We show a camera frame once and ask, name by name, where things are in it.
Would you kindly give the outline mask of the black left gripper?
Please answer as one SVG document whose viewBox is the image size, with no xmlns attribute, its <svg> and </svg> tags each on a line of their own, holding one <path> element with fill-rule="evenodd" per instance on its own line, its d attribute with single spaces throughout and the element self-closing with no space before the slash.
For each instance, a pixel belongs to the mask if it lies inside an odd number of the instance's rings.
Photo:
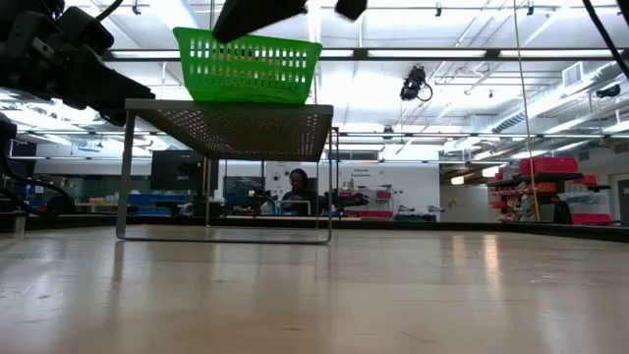
<svg viewBox="0 0 629 354">
<path fill-rule="evenodd" d="M 155 95 L 103 64 L 114 37 L 102 21 L 122 2 L 114 0 L 93 17 L 66 8 L 65 0 L 0 0 L 0 88 L 90 107 L 109 123 L 124 125 L 127 99 Z"/>
</svg>

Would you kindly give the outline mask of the grey perforated metal shelf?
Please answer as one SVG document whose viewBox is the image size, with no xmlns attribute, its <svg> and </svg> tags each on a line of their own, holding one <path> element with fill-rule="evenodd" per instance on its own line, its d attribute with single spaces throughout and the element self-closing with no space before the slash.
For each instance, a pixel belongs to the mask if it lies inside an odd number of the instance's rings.
<svg viewBox="0 0 629 354">
<path fill-rule="evenodd" d="M 127 99 L 124 150 L 119 186 L 115 235 L 126 234 L 131 190 L 133 141 L 137 119 L 203 155 L 204 226 L 210 224 L 211 178 L 218 170 L 213 161 L 245 160 L 319 163 L 325 148 L 332 148 L 331 105 L 189 100 Z"/>
</svg>

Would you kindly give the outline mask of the dark shelf with red bins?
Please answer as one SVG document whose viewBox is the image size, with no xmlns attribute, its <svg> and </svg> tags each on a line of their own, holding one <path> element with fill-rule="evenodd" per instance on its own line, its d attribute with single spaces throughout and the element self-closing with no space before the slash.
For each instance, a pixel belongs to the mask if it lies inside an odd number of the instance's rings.
<svg viewBox="0 0 629 354">
<path fill-rule="evenodd" d="M 573 157 L 529 157 L 502 168 L 488 185 L 499 222 L 612 226 L 609 187 Z"/>
</svg>

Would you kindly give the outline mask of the blue background crate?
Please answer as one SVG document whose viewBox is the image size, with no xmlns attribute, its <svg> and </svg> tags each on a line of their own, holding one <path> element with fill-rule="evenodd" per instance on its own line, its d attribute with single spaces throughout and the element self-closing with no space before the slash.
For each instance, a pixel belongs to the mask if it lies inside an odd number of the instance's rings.
<svg viewBox="0 0 629 354">
<path fill-rule="evenodd" d="M 189 202 L 186 195 L 135 194 L 129 195 L 128 205 L 143 216 L 173 216 Z"/>
</svg>

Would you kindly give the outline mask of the green plastic slotted basket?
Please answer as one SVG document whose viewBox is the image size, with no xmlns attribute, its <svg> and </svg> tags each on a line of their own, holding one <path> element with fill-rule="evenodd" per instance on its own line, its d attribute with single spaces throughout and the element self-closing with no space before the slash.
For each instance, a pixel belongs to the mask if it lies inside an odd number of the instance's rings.
<svg viewBox="0 0 629 354">
<path fill-rule="evenodd" d="M 185 86 L 195 101 L 304 104 L 322 45 L 245 35 L 220 43 L 207 29 L 174 28 Z"/>
</svg>

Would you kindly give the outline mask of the dark background monitor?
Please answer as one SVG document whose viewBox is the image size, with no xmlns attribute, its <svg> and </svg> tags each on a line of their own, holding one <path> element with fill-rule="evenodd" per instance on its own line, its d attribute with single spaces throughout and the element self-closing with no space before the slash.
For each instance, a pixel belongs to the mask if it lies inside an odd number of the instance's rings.
<svg viewBox="0 0 629 354">
<path fill-rule="evenodd" d="M 218 189 L 218 160 L 210 160 L 209 178 L 205 157 L 191 149 L 158 150 L 152 153 L 149 188 L 158 191 L 198 192 L 209 179 L 210 191 Z"/>
</svg>

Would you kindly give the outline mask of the overhead light bar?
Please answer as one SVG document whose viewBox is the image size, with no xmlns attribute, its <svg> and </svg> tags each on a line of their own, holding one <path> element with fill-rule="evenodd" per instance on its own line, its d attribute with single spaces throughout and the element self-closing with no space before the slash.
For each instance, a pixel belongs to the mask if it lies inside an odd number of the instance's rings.
<svg viewBox="0 0 629 354">
<path fill-rule="evenodd" d="M 324 48 L 322 61 L 611 61 L 604 48 Z M 115 49 L 105 53 L 105 62 L 177 62 L 178 49 Z"/>
</svg>

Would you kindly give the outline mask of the red background bins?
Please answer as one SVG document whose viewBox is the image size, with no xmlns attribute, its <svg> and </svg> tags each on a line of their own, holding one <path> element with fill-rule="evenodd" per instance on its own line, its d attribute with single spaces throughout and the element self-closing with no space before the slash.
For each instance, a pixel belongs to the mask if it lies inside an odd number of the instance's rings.
<svg viewBox="0 0 629 354">
<path fill-rule="evenodd" d="M 390 190 L 348 190 L 339 193 L 343 212 L 349 217 L 392 218 L 393 194 Z"/>
</svg>

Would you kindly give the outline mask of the thin black metal stand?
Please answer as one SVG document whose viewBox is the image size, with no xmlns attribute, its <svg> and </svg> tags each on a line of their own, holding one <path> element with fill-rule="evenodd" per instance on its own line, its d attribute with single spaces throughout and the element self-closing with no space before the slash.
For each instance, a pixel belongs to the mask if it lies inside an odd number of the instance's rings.
<svg viewBox="0 0 629 354">
<path fill-rule="evenodd" d="M 332 127 L 332 133 L 333 133 L 333 142 L 334 142 L 334 148 L 330 148 L 328 153 L 329 153 L 329 157 L 332 157 L 331 155 L 334 154 L 334 170 L 335 170 L 335 181 L 334 181 L 334 207 L 335 207 L 335 216 L 338 218 L 338 220 L 342 219 L 342 214 L 341 214 L 341 209 L 340 206 L 337 205 L 337 202 L 339 200 L 339 192 L 340 192 L 340 188 L 339 188 L 339 177 L 340 177 L 340 170 L 339 170 L 339 162 L 340 162 L 340 153 L 339 153 L 339 147 L 340 147 L 340 132 L 339 132 L 339 128 L 338 127 Z"/>
</svg>

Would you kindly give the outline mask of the person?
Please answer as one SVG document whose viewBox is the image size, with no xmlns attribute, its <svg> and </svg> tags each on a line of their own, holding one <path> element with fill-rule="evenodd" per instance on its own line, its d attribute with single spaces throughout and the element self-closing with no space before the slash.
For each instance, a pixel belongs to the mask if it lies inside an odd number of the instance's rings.
<svg viewBox="0 0 629 354">
<path fill-rule="evenodd" d="M 294 169 L 289 175 L 291 190 L 281 199 L 284 213 L 299 216 L 316 216 L 320 214 L 322 203 L 316 190 L 309 186 L 309 176 L 301 168 Z"/>
</svg>

